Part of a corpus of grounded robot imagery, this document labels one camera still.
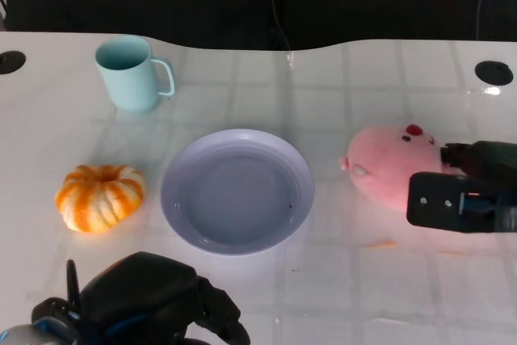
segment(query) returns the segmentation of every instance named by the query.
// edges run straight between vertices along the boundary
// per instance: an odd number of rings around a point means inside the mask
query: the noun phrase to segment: plush toy nose
[[[414,137],[417,137],[417,136],[423,134],[423,129],[421,129],[416,124],[410,124],[406,128],[406,132],[409,133],[410,135],[413,135]]]

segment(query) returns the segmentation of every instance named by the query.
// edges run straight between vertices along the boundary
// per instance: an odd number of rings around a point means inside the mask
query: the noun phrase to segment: lavender plate
[[[282,242],[307,218],[313,199],[313,176],[301,154],[252,129],[194,141],[174,158],[162,183],[162,209],[172,229],[221,255]]]

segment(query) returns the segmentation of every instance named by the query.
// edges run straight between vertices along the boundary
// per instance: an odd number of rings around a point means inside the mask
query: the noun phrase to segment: light blue mug
[[[159,95],[174,94],[172,66],[165,58],[154,58],[151,45],[139,36],[121,36],[102,44],[95,62],[106,84],[111,101],[131,113],[147,113],[158,105]],[[153,62],[165,67],[170,91],[158,91]]]

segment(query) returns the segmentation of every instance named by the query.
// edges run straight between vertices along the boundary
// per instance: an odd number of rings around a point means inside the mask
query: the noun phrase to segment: pig ear
[[[342,157],[338,160],[339,166],[341,170],[348,170],[350,168],[350,164],[348,163],[347,157]]]

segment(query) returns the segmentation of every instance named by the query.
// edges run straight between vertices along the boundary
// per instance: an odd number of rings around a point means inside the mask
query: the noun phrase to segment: white striped pumpkin
[[[133,214],[145,197],[142,173],[130,166],[77,166],[56,194],[66,225],[78,232],[104,232]]]

